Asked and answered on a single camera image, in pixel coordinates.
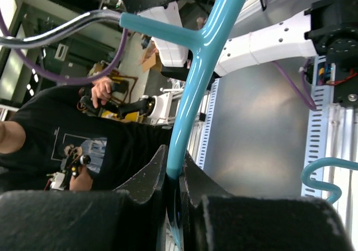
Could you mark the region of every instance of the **graphic print on t-shirt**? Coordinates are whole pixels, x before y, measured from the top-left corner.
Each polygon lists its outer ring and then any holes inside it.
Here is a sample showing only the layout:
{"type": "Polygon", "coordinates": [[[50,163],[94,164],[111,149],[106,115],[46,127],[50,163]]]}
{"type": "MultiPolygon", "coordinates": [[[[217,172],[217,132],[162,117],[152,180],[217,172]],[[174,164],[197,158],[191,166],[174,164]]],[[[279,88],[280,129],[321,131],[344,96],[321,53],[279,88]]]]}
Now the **graphic print on t-shirt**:
{"type": "Polygon", "coordinates": [[[55,142],[51,154],[51,160],[66,162],[77,156],[88,155],[91,162],[87,168],[94,173],[99,173],[106,154],[107,138],[97,135],[85,135],[83,133],[67,132],[57,128],[54,131],[55,142]]]}

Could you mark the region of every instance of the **silver metal sheet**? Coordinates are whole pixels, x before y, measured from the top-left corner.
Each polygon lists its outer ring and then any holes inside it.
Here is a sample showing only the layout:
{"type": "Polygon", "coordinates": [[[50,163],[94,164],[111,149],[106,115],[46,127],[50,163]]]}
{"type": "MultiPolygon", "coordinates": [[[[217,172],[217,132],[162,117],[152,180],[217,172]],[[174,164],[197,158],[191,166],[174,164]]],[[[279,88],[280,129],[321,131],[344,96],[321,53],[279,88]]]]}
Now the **silver metal sheet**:
{"type": "MultiPolygon", "coordinates": [[[[317,0],[278,0],[242,21],[231,37],[283,21],[317,0]]],[[[280,64],[300,86],[302,58],[280,64]]],[[[219,82],[204,171],[235,195],[300,196],[308,109],[272,64],[219,82]]]]}

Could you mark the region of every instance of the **red wire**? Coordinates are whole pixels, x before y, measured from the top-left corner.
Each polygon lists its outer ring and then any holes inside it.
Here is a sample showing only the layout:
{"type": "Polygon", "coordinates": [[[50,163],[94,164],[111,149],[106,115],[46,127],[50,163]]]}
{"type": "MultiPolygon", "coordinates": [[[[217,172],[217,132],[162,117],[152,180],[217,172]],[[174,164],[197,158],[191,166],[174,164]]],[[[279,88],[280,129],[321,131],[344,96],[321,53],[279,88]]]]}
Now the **red wire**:
{"type": "Polygon", "coordinates": [[[350,70],[350,75],[347,78],[345,78],[343,80],[336,80],[334,82],[329,82],[327,84],[330,85],[330,86],[337,86],[337,85],[339,85],[339,84],[341,84],[343,82],[347,82],[348,80],[350,80],[351,78],[354,78],[357,75],[358,75],[358,73],[357,72],[355,73],[354,70],[351,69],[350,70]]]}
{"type": "Polygon", "coordinates": [[[51,178],[49,178],[49,180],[47,180],[47,184],[46,184],[46,186],[44,188],[44,191],[46,191],[48,189],[50,183],[51,183],[51,178]]]}

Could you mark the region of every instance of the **perforated metal rail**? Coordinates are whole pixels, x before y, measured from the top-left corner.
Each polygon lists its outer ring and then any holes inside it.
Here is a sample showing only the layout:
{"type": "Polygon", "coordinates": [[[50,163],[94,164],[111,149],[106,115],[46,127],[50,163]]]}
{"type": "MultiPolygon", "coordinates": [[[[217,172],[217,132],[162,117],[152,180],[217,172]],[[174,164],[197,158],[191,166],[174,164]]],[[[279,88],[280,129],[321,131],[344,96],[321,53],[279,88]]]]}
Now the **perforated metal rail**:
{"type": "MultiPolygon", "coordinates": [[[[317,56],[314,62],[313,79],[317,79],[319,65],[326,62],[326,57],[317,56]]],[[[329,106],[333,102],[332,86],[315,86],[312,85],[311,95],[317,104],[317,111],[309,112],[306,152],[304,159],[304,167],[319,158],[326,157],[328,129],[329,129],[329,106]]],[[[315,171],[312,178],[318,181],[323,180],[324,168],[315,171]]],[[[302,185],[301,195],[304,197],[322,198],[321,190],[314,190],[302,185]]]]}
{"type": "Polygon", "coordinates": [[[199,166],[201,169],[204,169],[204,165],[205,165],[206,152],[208,150],[208,142],[209,142],[209,136],[211,131],[211,124],[213,122],[215,102],[216,102],[216,97],[218,95],[219,81],[220,79],[216,79],[215,82],[211,85],[209,105],[206,112],[206,120],[201,133],[199,155],[196,160],[197,166],[199,166]]]}

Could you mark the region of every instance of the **silver pipe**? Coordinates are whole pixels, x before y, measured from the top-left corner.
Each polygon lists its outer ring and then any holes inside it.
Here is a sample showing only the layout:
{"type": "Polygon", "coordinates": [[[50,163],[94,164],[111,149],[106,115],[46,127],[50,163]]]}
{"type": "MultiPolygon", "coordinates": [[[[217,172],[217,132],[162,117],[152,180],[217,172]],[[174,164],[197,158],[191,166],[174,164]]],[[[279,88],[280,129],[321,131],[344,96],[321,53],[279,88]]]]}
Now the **silver pipe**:
{"type": "MultiPolygon", "coordinates": [[[[344,160],[352,160],[352,146],[353,146],[353,138],[354,138],[354,110],[352,108],[345,109],[344,119],[342,119],[343,123],[343,134],[342,134],[342,154],[341,158],[344,160]]],[[[350,200],[349,196],[349,188],[350,188],[350,178],[351,171],[345,168],[339,168],[340,175],[339,178],[336,178],[337,185],[342,190],[341,198],[338,200],[338,208],[337,211],[341,216],[343,224],[346,230],[350,231],[350,224],[347,222],[348,219],[348,202],[350,200]]]]}
{"type": "Polygon", "coordinates": [[[17,39],[15,37],[1,37],[0,45],[13,49],[32,49],[60,41],[88,25],[96,22],[113,22],[119,25],[121,14],[111,10],[95,10],[86,12],[75,19],[56,27],[41,35],[17,39]]]}
{"type": "MultiPolygon", "coordinates": [[[[358,112],[355,116],[355,141],[354,141],[354,161],[358,163],[358,112]]],[[[350,236],[352,239],[353,248],[358,250],[358,171],[352,171],[351,176],[351,201],[350,201],[350,236]]]]}

